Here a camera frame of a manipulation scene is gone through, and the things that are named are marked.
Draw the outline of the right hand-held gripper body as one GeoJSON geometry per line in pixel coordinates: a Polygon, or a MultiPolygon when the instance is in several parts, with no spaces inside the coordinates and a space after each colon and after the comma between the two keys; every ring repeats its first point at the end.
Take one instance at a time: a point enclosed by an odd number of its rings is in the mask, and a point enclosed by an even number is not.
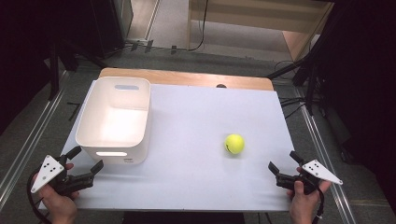
{"type": "Polygon", "coordinates": [[[278,187],[294,190],[294,182],[300,180],[304,183],[304,194],[314,192],[321,180],[330,181],[334,184],[342,185],[343,181],[329,171],[318,160],[312,160],[300,165],[302,171],[298,175],[284,175],[276,169],[276,185],[278,187]]]}

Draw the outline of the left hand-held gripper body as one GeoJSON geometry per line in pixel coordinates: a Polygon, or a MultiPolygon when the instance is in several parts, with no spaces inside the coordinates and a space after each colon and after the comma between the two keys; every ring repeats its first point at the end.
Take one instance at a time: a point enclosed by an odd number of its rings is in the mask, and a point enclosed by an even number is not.
{"type": "Polygon", "coordinates": [[[70,156],[62,155],[54,159],[51,155],[47,155],[38,170],[33,186],[30,187],[30,192],[37,193],[44,186],[50,185],[58,194],[70,196],[73,192],[92,187],[94,174],[69,175],[65,168],[68,159],[70,156]]]}

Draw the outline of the white plastic storage bin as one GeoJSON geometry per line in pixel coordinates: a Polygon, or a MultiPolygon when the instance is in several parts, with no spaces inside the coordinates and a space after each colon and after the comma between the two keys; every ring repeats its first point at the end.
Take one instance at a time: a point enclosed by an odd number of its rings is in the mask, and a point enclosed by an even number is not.
{"type": "Polygon", "coordinates": [[[150,82],[100,77],[87,96],[76,142],[96,161],[138,164],[148,155],[150,127],[150,82]]]}

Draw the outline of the yellow tennis ball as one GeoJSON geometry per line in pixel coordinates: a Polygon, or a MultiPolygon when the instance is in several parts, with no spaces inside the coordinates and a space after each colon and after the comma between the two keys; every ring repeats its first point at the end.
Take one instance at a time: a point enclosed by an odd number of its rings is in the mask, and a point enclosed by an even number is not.
{"type": "Polygon", "coordinates": [[[224,141],[225,149],[232,154],[239,154],[245,147],[245,140],[240,134],[229,134],[224,141]]]}

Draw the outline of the person's left hand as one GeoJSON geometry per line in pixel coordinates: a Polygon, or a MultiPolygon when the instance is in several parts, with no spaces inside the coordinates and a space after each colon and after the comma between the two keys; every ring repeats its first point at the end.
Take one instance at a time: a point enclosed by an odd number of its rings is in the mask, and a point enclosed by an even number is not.
{"type": "Polygon", "coordinates": [[[39,190],[38,195],[49,210],[52,224],[75,224],[78,215],[75,199],[79,196],[78,191],[63,196],[47,184],[39,190]]]}

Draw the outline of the person's right hand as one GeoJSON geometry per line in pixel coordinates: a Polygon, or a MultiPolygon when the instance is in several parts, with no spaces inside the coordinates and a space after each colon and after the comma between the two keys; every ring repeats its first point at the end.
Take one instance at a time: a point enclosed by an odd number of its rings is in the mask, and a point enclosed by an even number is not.
{"type": "Polygon", "coordinates": [[[288,190],[291,198],[290,219],[292,224],[312,224],[312,217],[317,204],[321,201],[318,191],[304,194],[304,183],[300,180],[294,182],[294,190],[288,190]]]}

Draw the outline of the black metal stand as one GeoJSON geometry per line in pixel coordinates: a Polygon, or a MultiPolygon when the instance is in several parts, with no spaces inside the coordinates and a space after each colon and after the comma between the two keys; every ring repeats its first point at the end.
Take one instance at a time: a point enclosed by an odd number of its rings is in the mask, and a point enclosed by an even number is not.
{"type": "Polygon", "coordinates": [[[327,16],[327,20],[322,28],[315,45],[308,51],[308,53],[297,62],[287,65],[269,75],[266,78],[273,80],[289,71],[297,68],[298,71],[292,78],[292,84],[301,87],[306,81],[307,90],[304,97],[304,106],[309,115],[312,116],[312,105],[314,104],[314,91],[318,80],[318,68],[324,62],[325,49],[330,46],[331,39],[334,37],[337,24],[342,18],[342,7],[349,4],[349,0],[318,0],[319,2],[326,2],[332,4],[332,9],[327,16]]]}
{"type": "Polygon", "coordinates": [[[63,38],[50,41],[49,46],[49,100],[53,100],[60,91],[59,62],[64,64],[66,69],[76,71],[78,63],[74,57],[74,52],[82,55],[88,61],[96,64],[99,68],[106,68],[106,64],[89,53],[83,47],[63,38]]]}

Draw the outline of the white table board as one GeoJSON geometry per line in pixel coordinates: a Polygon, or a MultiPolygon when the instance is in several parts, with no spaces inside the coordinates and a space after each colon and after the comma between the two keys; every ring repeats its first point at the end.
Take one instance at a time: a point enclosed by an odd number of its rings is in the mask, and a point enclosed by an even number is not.
{"type": "Polygon", "coordinates": [[[286,211],[290,201],[268,164],[296,164],[274,91],[154,84],[147,158],[108,164],[81,191],[80,209],[146,211],[286,211]],[[239,154],[225,149],[240,134],[239,154]]]}

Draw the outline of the wooden table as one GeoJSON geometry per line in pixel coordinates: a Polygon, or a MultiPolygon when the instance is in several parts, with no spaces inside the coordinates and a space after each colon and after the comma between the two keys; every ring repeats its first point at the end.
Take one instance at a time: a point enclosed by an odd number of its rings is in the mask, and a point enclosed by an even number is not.
{"type": "Polygon", "coordinates": [[[217,87],[229,89],[272,91],[272,81],[264,77],[240,77],[205,73],[189,73],[151,69],[105,68],[99,77],[141,77],[154,84],[217,87]]]}

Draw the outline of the dark cabinet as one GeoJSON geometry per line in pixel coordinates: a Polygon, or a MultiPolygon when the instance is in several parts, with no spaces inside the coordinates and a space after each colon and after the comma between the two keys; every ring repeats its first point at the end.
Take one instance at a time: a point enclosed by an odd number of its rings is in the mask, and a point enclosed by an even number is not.
{"type": "Polygon", "coordinates": [[[134,18],[131,0],[91,0],[98,46],[95,54],[105,58],[122,49],[134,18]]]}

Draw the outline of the light wooden furniture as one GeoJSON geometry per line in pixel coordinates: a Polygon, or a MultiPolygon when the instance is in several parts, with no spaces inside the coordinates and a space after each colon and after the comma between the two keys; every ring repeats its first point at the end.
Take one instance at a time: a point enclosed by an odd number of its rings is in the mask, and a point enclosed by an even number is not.
{"type": "Polygon", "coordinates": [[[320,35],[334,3],[330,0],[188,0],[191,21],[206,21],[280,30],[291,58],[301,60],[320,35]]]}

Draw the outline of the aluminium floor rail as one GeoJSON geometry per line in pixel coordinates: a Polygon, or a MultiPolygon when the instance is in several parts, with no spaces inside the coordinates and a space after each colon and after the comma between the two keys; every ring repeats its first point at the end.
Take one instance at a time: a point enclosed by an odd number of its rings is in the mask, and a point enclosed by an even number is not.
{"type": "MultiPolygon", "coordinates": [[[[315,151],[317,153],[318,160],[331,172],[335,175],[337,174],[336,170],[334,169],[333,163],[327,151],[327,148],[322,140],[322,137],[319,133],[318,125],[316,120],[313,116],[310,115],[308,109],[309,103],[307,101],[303,102],[302,107],[302,114],[304,116],[304,121],[307,126],[308,131],[310,132],[311,139],[314,144],[315,151]]],[[[349,200],[345,194],[342,185],[333,184],[331,186],[331,193],[335,205],[338,209],[340,217],[343,221],[343,224],[357,224],[356,218],[353,214],[351,205],[349,200]]]]}
{"type": "Polygon", "coordinates": [[[10,196],[18,187],[32,155],[39,155],[36,146],[74,74],[63,70],[60,74],[60,89],[55,96],[48,99],[50,85],[46,85],[0,135],[0,213],[9,205],[10,196]]]}

